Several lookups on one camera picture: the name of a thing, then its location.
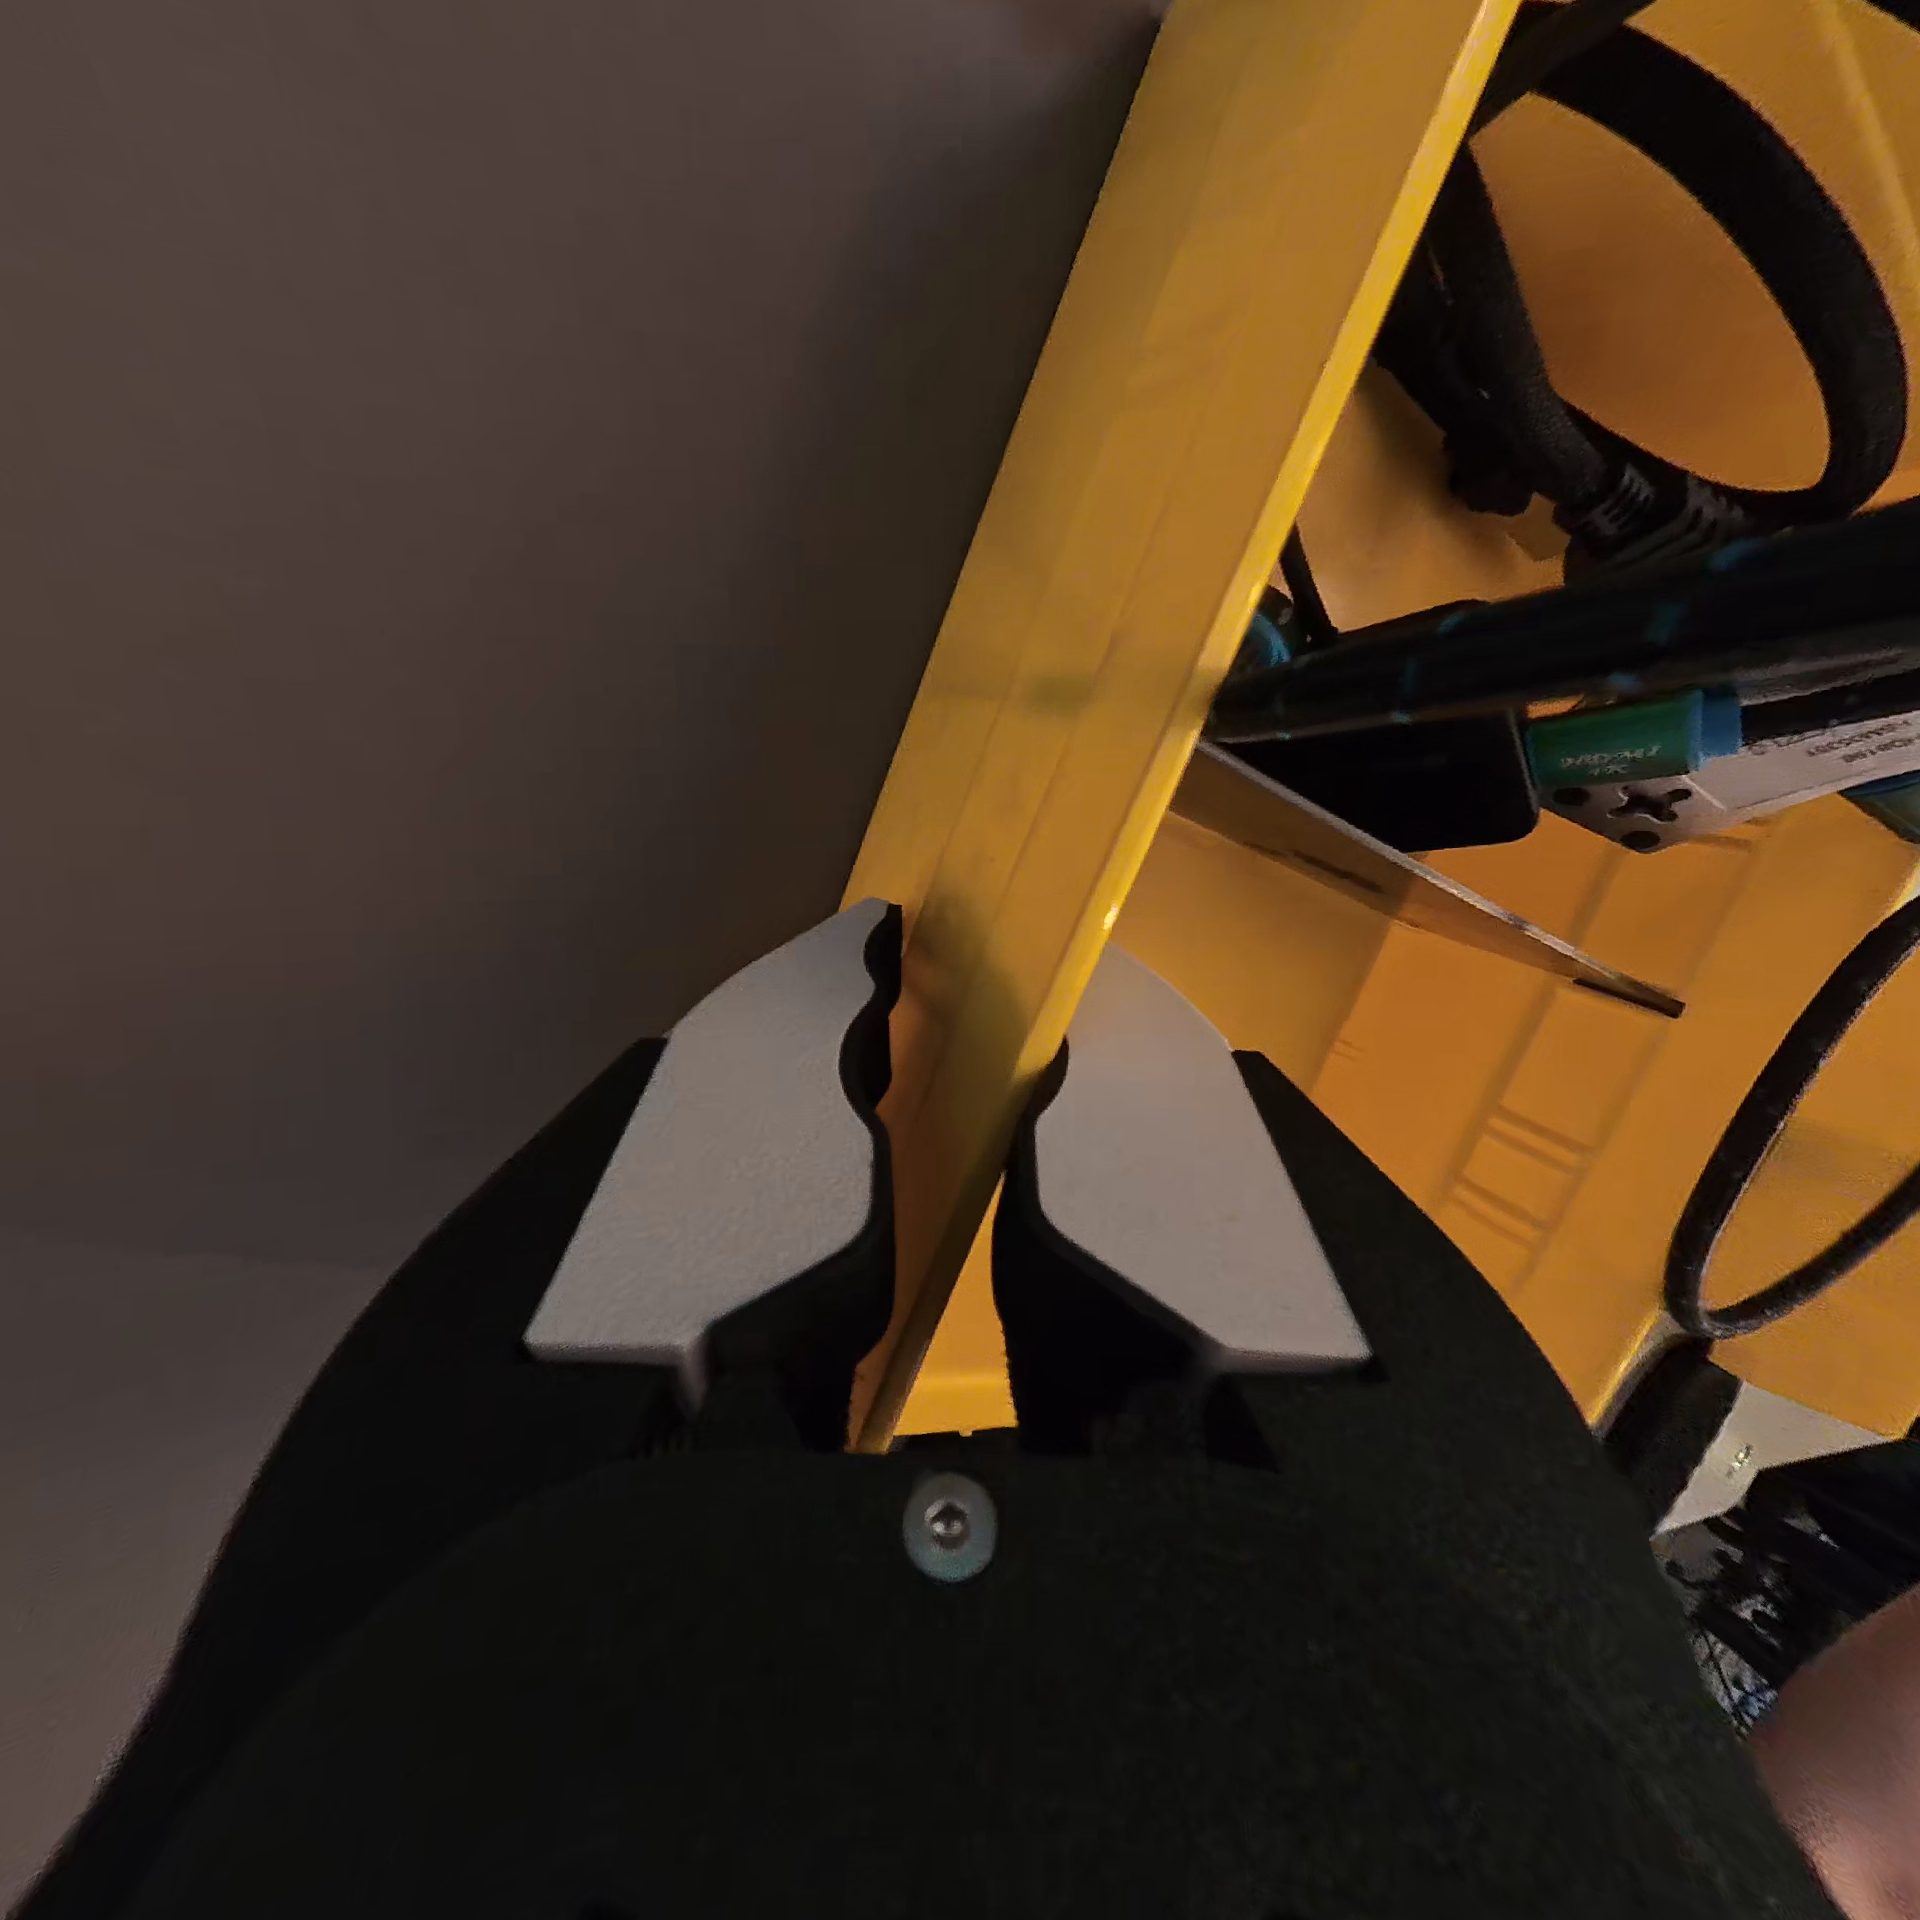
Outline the pale block with screw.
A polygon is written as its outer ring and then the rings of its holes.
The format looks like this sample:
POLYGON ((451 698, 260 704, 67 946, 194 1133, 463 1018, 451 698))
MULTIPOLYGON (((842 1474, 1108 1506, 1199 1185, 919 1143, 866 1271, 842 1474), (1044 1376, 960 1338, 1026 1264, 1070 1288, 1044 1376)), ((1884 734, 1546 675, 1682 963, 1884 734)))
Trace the pale block with screw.
POLYGON ((1660 1538, 1734 1512, 1764 1471, 1874 1448, 1887 1440, 1879 1430, 1738 1379, 1734 1406, 1720 1417, 1698 1462, 1676 1494, 1658 1497, 1648 1534, 1660 1538))

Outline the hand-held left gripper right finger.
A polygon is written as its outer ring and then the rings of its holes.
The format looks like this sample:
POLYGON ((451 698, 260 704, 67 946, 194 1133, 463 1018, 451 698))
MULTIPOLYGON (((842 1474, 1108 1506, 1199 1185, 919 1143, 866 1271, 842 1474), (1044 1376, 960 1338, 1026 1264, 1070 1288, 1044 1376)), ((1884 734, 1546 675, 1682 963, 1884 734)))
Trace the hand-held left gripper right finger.
POLYGON ((1016 1126, 996 1313, 1017 1395, 1375 1360, 1236 1053, 1122 947, 1016 1126))

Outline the black bin divider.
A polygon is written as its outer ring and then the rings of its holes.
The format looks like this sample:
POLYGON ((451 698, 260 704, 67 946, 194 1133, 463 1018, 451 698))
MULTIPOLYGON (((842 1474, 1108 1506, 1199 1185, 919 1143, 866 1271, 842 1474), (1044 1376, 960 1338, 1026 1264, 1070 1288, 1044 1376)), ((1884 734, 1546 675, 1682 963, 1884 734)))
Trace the black bin divider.
POLYGON ((1502 603, 1432 608, 1222 682, 1214 742, 1624 704, 1689 688, 1764 702, 1915 674, 1918 502, 1502 603))

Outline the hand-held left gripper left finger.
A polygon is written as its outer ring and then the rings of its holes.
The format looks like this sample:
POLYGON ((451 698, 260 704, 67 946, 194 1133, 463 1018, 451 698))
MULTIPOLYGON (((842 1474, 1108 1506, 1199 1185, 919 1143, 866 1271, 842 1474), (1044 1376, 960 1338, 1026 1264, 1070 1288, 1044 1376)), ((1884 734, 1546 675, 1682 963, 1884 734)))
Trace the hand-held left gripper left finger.
POLYGON ((698 1408, 770 1376, 847 1410, 897 1305, 881 1104, 904 909, 858 901, 747 963, 665 1037, 524 1333, 554 1362, 636 1362, 698 1408))

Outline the yellow plastic bin with divider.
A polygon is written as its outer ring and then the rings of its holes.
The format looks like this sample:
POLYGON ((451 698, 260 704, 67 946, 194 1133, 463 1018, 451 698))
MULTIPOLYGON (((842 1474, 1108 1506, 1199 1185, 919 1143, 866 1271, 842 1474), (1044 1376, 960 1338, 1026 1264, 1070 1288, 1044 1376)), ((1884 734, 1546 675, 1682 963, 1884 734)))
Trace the yellow plastic bin with divider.
POLYGON ((848 897, 906 914, 882 1450, 1515 3, 1175 3, 848 897))

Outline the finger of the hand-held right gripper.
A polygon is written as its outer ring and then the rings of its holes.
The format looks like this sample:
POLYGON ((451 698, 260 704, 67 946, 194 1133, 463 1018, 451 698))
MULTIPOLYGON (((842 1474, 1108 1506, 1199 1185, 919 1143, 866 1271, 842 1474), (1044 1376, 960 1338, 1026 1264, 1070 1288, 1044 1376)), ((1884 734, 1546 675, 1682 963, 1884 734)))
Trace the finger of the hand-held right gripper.
POLYGON ((1559 715, 1544 721, 1544 811, 1651 855, 1915 765, 1913 713, 1751 745, 1710 713, 1559 715))
POLYGON ((1678 993, 1602 963, 1209 742, 1196 745, 1187 761, 1177 814, 1392 922, 1548 973, 1660 1018, 1672 1022, 1686 1011, 1678 993))

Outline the person's right forearm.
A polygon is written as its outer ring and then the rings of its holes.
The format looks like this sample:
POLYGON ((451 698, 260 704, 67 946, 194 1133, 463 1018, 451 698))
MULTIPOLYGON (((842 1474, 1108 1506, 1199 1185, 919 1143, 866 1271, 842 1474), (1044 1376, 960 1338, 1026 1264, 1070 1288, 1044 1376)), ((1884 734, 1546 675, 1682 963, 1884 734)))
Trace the person's right forearm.
POLYGON ((1918 1914, 1915 1590, 1796 1671, 1748 1751, 1841 1913, 1918 1914))

